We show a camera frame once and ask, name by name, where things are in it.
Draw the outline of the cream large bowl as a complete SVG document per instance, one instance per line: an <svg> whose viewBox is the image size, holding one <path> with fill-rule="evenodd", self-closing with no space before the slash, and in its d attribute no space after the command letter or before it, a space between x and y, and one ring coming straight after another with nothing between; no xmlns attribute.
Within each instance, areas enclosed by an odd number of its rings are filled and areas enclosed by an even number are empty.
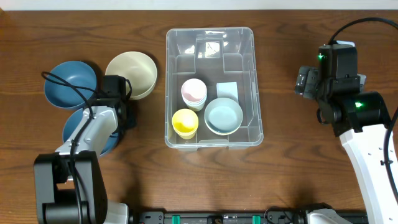
<svg viewBox="0 0 398 224"><path fill-rule="evenodd" d="M105 75L119 75L129 80L127 91L131 90L130 100L140 100L148 96L157 81L155 62L142 52L130 51L116 56L108 64Z"/></svg>

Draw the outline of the yellow cup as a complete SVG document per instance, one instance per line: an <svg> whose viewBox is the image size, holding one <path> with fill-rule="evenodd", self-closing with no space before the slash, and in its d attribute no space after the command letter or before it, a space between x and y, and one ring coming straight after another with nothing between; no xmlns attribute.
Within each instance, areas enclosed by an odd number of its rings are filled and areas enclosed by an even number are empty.
<svg viewBox="0 0 398 224"><path fill-rule="evenodd" d="M192 139L196 133L197 128L194 127L186 127L186 126L174 126L174 131L182 138L182 139Z"/></svg>
<svg viewBox="0 0 398 224"><path fill-rule="evenodd" d="M180 109L172 116L172 126L178 133L190 133L198 128L198 116L190 109Z"/></svg>

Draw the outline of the pink cup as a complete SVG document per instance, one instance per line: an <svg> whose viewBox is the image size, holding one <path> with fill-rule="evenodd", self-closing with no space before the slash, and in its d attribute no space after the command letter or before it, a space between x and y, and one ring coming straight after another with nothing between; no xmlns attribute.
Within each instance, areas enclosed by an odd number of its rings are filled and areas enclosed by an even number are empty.
<svg viewBox="0 0 398 224"><path fill-rule="evenodd" d="M204 99L207 94L207 87L203 81L197 78L191 78L184 82L181 87L181 92L183 98L187 101L196 103Z"/></svg>

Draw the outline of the clear plastic storage container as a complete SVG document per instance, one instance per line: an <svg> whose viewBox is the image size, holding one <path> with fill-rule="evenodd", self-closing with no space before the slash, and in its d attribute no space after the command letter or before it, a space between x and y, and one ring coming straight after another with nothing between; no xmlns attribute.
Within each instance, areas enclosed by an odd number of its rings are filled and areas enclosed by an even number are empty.
<svg viewBox="0 0 398 224"><path fill-rule="evenodd" d="M240 128L229 135L211 132L198 111L198 131L182 139L172 127L172 116L186 108L181 87L191 78L206 84L210 103L217 99L216 84L236 82L243 110ZM257 82L254 34L248 27L170 29L166 34L165 143L181 151L204 147L246 149L264 139Z"/></svg>

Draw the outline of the grey small bowl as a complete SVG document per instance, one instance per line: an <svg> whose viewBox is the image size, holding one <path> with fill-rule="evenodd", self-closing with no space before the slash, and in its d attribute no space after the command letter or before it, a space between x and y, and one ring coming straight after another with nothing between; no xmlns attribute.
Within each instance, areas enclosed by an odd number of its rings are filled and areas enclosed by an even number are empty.
<svg viewBox="0 0 398 224"><path fill-rule="evenodd" d="M217 98L206 106L204 121L211 132L226 136L240 128L243 122L243 110L230 98Z"/></svg>

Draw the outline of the cream white cup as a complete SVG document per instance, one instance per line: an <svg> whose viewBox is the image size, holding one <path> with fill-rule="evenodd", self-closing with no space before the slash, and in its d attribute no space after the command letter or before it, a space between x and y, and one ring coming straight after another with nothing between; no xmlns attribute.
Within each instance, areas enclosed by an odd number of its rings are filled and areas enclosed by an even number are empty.
<svg viewBox="0 0 398 224"><path fill-rule="evenodd" d="M188 106L188 108L190 110L195 111L195 112L202 110L203 107L205 106L205 102L196 103L196 104L192 104L192 103L186 102L185 104Z"/></svg>

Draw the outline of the light blue cup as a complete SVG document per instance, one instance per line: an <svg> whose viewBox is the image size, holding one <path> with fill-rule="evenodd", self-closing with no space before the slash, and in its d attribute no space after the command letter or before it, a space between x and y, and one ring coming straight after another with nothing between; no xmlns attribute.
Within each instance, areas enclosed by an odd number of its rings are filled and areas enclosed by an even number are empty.
<svg viewBox="0 0 398 224"><path fill-rule="evenodd" d="M185 97L183 97L183 101L190 106L196 106L196 105L202 105L204 104L204 102L206 101L206 97L202 98L199 101L189 101L188 99L186 99Z"/></svg>

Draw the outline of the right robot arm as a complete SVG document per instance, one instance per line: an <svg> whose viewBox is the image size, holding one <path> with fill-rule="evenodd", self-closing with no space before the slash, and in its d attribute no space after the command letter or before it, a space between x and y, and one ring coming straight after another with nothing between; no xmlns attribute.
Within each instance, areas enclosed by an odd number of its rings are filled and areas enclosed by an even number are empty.
<svg viewBox="0 0 398 224"><path fill-rule="evenodd" d="M365 91L354 45L323 45L318 61L318 67L300 67L294 92L318 103L318 122L331 125L340 139L368 222L397 223L397 156L387 106L378 92Z"/></svg>

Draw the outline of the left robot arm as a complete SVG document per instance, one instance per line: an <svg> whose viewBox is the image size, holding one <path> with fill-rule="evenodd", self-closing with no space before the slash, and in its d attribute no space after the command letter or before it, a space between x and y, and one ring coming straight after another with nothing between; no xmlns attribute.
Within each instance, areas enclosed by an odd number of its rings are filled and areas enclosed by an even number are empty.
<svg viewBox="0 0 398 224"><path fill-rule="evenodd" d="M103 90L83 97L80 123L55 152L34 161L39 223L129 223L129 207L108 200L98 162L107 140L127 123L132 86L119 75L104 78Z"/></svg>

